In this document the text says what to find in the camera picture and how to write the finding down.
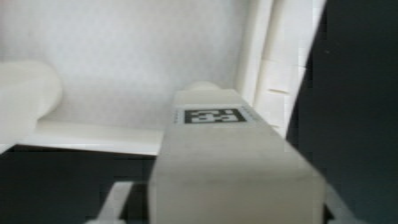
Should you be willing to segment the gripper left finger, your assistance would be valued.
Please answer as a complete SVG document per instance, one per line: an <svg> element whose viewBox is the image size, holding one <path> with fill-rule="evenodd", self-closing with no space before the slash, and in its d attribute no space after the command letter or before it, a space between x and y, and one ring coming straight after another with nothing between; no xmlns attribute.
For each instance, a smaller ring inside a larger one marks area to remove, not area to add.
<svg viewBox="0 0 398 224"><path fill-rule="evenodd" d="M147 184L115 182L96 217L85 224L147 224Z"/></svg>

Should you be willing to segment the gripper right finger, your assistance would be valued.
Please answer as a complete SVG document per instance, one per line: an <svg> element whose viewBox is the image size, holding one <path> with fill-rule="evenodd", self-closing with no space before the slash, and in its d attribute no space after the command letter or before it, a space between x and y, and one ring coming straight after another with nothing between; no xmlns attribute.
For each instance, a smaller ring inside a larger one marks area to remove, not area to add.
<svg viewBox="0 0 398 224"><path fill-rule="evenodd" d="M355 224L352 211L332 187L327 187L323 224Z"/></svg>

